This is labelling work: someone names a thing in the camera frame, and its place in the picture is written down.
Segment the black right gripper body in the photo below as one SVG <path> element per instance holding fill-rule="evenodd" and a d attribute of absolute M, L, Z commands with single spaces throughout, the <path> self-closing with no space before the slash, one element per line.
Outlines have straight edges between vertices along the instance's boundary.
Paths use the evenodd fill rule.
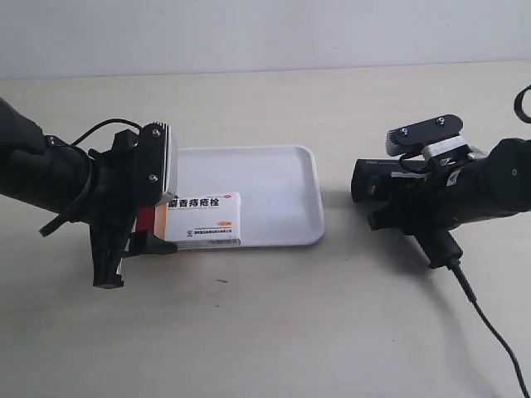
<path fill-rule="evenodd" d="M 367 202 L 383 204 L 368 216 L 370 228 L 399 229 L 406 235 L 436 229 L 436 196 L 450 187 L 451 175 L 483 158 L 465 144 L 423 160 L 411 160 L 407 153 L 398 160 L 367 160 Z"/>

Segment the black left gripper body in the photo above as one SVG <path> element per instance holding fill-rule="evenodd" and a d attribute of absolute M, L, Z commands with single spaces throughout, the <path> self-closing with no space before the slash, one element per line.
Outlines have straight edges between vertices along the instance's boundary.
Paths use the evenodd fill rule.
<path fill-rule="evenodd" d="M 131 130 L 114 135 L 111 148 L 89 151 L 95 166 L 87 210 L 92 226 L 128 234 L 139 207 L 132 198 L 132 168 L 139 136 Z"/>

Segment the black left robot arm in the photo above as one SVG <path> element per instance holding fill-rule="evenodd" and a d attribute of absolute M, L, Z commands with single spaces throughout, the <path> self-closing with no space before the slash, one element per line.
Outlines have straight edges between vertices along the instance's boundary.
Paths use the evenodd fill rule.
<path fill-rule="evenodd" d="M 124 258 L 173 254 L 178 247 L 135 222 L 144 207 L 166 204 L 177 196 L 178 146 L 168 124 L 140 126 L 125 120 L 102 153 L 84 151 L 80 141 L 66 143 L 1 103 L 1 193 L 52 211 L 40 233 L 48 236 L 65 223 L 90 228 L 93 285 L 124 285 Z"/>

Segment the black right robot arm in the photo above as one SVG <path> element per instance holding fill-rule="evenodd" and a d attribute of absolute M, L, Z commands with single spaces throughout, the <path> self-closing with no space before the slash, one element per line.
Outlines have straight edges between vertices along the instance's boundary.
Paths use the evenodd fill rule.
<path fill-rule="evenodd" d="M 372 230 L 453 230 L 530 211 L 530 142 L 501 140 L 486 158 L 441 171 L 368 216 Z"/>

